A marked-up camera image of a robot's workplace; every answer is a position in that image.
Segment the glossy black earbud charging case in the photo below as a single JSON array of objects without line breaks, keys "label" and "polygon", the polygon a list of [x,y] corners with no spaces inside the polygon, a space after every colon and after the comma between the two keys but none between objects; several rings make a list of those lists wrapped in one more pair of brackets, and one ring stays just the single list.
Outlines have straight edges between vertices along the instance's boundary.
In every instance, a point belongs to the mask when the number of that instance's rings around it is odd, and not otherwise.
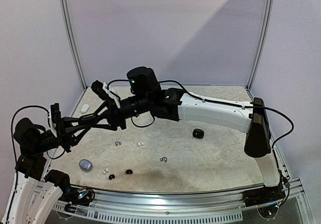
[{"label": "glossy black earbud charging case", "polygon": [[204,138],[204,131],[201,129],[194,129],[192,132],[192,136],[196,139],[203,139]]}]

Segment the small black case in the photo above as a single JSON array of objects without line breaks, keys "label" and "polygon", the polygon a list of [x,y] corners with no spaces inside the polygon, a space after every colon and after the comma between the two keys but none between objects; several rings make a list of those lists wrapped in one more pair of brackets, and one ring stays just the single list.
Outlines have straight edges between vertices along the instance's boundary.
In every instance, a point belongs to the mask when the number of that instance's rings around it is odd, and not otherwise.
[{"label": "small black case", "polygon": [[86,115],[86,116],[81,116],[78,120],[78,124],[80,125],[90,125],[94,122],[96,119],[95,115]]}]

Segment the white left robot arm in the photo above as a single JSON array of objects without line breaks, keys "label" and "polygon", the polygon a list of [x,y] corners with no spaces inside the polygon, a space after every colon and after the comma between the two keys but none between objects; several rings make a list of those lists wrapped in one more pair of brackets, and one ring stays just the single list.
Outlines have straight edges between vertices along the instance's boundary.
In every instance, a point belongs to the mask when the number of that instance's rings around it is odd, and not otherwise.
[{"label": "white left robot arm", "polygon": [[13,139],[21,154],[16,160],[12,195],[2,223],[44,223],[54,204],[67,202],[66,210],[74,205],[88,206],[95,192],[88,188],[71,187],[68,174],[52,169],[45,174],[44,153],[56,147],[70,152],[91,129],[86,121],[70,117],[54,117],[53,128],[23,118],[16,124]]}]

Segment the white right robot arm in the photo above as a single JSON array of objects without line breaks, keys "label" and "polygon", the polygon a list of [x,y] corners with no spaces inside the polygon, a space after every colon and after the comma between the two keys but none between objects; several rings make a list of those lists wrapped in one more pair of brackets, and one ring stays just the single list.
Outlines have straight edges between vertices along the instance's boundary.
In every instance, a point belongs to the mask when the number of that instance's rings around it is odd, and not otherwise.
[{"label": "white right robot arm", "polygon": [[269,122],[264,101],[236,102],[189,93],[185,88],[162,89],[154,71],[145,66],[127,73],[132,96],[121,99],[109,84],[95,81],[92,91],[103,100],[95,112],[97,122],[106,119],[116,131],[126,128],[126,120],[150,113],[153,119],[197,121],[225,126],[246,134],[244,152],[253,158],[260,170],[265,187],[259,197],[270,202],[279,193],[281,173],[270,145]]}]

